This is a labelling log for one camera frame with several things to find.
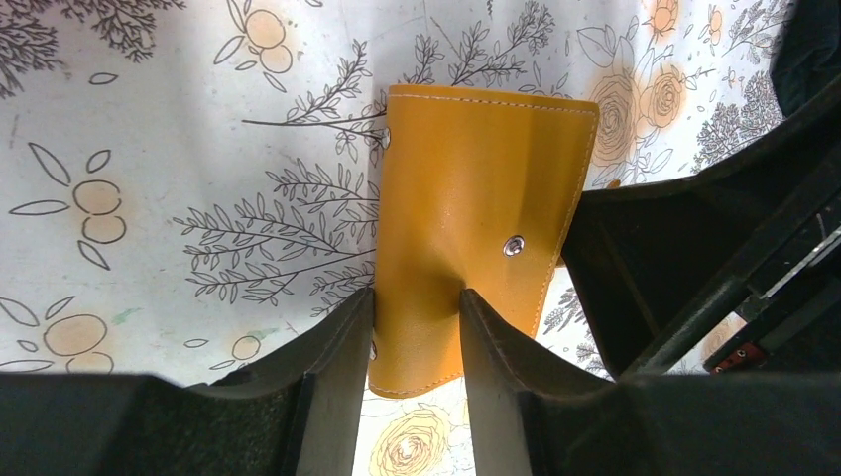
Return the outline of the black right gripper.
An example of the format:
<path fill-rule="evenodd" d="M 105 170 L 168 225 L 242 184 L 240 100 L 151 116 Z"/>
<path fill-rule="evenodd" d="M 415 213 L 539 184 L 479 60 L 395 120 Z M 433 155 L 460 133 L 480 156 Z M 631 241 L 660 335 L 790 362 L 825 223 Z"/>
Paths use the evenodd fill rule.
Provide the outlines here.
<path fill-rule="evenodd" d="M 695 176 L 585 192 L 562 257 L 612 377 L 666 370 L 731 311 L 706 371 L 839 371 L 839 82 Z"/>

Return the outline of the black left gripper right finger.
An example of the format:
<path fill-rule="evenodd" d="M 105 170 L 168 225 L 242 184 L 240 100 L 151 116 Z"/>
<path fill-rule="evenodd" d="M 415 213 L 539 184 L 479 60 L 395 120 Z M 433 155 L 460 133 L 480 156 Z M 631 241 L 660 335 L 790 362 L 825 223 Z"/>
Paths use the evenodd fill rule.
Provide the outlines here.
<path fill-rule="evenodd" d="M 840 379 L 827 373 L 598 378 L 459 299 L 480 475 L 836 475 Z"/>

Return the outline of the yellow leather card holder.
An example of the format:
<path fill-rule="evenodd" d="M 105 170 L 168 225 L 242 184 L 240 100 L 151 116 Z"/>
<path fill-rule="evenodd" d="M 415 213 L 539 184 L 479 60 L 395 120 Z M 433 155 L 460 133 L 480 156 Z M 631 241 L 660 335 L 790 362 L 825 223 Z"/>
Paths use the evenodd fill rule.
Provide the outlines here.
<path fill-rule="evenodd" d="M 465 289 L 522 333 L 537 333 L 598 124 L 591 101 L 457 86 L 389 88 L 373 393 L 412 398 L 462 375 Z"/>

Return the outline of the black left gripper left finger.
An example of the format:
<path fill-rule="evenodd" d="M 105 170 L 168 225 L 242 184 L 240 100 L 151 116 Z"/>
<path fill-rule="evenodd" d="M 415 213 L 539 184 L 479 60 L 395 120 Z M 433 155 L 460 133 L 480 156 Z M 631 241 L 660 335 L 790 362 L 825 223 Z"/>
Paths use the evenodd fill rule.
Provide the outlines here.
<path fill-rule="evenodd" d="M 374 293 L 212 384 L 140 374 L 5 374 L 5 475 L 348 475 Z"/>

